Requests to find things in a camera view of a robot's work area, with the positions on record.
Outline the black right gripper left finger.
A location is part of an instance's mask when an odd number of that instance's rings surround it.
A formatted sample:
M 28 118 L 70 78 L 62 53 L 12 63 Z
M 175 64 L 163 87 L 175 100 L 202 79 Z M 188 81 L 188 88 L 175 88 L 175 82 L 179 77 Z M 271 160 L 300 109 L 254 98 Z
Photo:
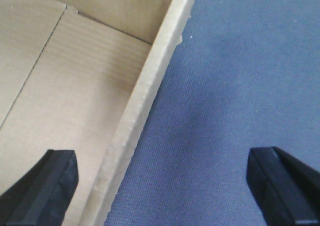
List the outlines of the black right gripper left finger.
M 49 149 L 0 196 L 2 226 L 60 226 L 79 182 L 74 150 Z

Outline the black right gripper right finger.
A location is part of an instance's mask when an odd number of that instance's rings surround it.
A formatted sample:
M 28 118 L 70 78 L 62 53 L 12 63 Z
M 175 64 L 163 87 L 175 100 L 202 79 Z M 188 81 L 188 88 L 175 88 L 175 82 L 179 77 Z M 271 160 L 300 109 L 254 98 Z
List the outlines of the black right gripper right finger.
M 253 147 L 248 187 L 268 226 L 320 224 L 320 173 L 279 147 Z

